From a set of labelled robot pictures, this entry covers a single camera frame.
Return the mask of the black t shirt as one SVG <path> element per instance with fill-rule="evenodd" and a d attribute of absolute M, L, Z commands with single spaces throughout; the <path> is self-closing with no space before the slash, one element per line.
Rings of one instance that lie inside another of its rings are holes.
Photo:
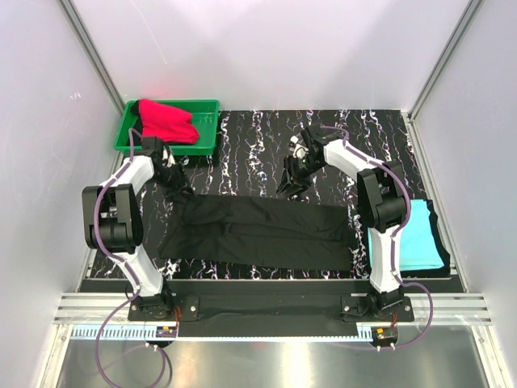
<path fill-rule="evenodd" d="M 158 248 L 167 259 L 349 272 L 347 211 L 264 197 L 181 195 Z"/>

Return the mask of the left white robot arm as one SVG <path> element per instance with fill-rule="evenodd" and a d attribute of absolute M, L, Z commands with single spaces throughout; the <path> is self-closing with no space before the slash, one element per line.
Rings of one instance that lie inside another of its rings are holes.
<path fill-rule="evenodd" d="M 132 286 L 132 308 L 158 320 L 174 312 L 172 292 L 143 246 L 143 221 L 137 193 L 154 181 L 168 197 L 192 194 L 183 167 L 170 147 L 157 137 L 143 137 L 139 151 L 130 150 L 109 179 L 82 191 L 86 244 L 101 251 L 123 272 Z"/>

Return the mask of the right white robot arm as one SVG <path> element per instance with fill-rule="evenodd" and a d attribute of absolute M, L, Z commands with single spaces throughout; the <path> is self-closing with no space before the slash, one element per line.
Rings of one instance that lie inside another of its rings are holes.
<path fill-rule="evenodd" d="M 411 204 L 401 180 L 401 164 L 383 162 L 354 147 L 345 129 L 312 125 L 291 137 L 276 192 L 294 196 L 306 191 L 311 176 L 335 167 L 356 183 L 360 222 L 368 230 L 371 291 L 354 318 L 369 314 L 385 320 L 401 305 L 401 232 L 410 219 Z"/>

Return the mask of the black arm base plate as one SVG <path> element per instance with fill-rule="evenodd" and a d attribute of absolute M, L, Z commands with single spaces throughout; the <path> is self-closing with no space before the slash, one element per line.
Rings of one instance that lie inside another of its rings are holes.
<path fill-rule="evenodd" d="M 170 280 L 168 294 L 138 297 L 131 321 L 194 322 L 222 314 L 314 316 L 346 322 L 412 323 L 410 299 L 401 289 L 379 296 L 366 280 Z"/>

